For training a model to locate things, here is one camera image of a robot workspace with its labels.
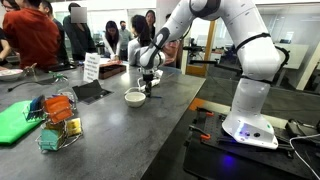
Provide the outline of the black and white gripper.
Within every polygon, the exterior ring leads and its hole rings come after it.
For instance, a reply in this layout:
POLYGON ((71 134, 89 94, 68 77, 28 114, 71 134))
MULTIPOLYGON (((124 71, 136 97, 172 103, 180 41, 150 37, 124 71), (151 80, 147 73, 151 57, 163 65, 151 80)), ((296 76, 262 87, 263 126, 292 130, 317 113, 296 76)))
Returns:
POLYGON ((145 85, 145 95, 146 97, 151 97, 152 91, 152 80, 157 77, 157 73, 155 69, 145 69, 143 67, 139 67, 138 71, 142 74, 143 81, 147 83, 145 85))

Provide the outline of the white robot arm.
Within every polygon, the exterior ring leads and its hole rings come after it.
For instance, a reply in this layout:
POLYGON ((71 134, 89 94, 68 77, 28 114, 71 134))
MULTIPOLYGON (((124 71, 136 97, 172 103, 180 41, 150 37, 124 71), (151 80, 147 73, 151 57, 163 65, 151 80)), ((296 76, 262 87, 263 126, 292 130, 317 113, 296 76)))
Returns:
POLYGON ((239 143, 276 149, 279 143, 275 131, 261 109, 281 60, 252 0, 181 0, 149 46, 140 51, 144 81, 150 82, 162 64, 159 51, 167 42, 181 37, 196 18, 224 21, 242 67, 223 130, 239 143))

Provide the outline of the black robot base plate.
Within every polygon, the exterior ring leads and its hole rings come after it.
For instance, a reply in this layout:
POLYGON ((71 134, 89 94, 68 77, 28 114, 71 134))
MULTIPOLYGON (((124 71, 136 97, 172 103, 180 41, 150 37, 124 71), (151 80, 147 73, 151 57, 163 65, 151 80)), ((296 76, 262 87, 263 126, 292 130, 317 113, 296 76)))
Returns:
POLYGON ((288 133, 277 128, 277 149, 240 144, 222 129, 225 116, 213 112, 207 116, 196 111, 194 125, 211 135, 200 138, 191 131, 183 168, 206 180, 317 180, 319 152, 313 139, 290 140, 288 133))

